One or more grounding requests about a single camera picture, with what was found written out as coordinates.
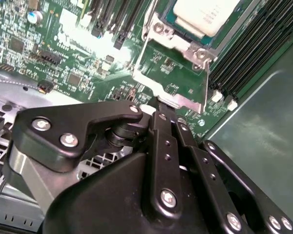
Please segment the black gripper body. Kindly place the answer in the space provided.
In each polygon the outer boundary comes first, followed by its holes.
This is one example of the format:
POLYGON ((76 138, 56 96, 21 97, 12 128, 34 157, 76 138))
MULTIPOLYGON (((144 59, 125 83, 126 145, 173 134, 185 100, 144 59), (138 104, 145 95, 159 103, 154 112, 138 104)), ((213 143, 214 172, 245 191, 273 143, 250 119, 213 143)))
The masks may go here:
POLYGON ((192 157, 135 153, 63 191, 50 206, 45 234, 223 234, 192 157))

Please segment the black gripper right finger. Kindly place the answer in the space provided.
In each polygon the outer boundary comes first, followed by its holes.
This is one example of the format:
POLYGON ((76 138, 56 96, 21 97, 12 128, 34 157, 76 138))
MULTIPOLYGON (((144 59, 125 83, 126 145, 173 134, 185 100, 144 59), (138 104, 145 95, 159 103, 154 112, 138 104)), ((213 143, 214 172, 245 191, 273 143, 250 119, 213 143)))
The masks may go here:
POLYGON ((293 234, 293 221, 214 142, 175 123, 182 160, 212 234, 293 234))

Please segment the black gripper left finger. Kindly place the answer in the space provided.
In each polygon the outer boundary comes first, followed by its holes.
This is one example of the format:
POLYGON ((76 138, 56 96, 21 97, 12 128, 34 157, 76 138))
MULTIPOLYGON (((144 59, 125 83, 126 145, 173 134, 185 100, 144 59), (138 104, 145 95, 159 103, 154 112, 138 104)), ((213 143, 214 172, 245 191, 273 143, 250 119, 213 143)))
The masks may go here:
POLYGON ((135 153, 179 152, 175 110, 152 99, 33 108, 17 114, 11 169, 47 214, 67 188, 135 153))

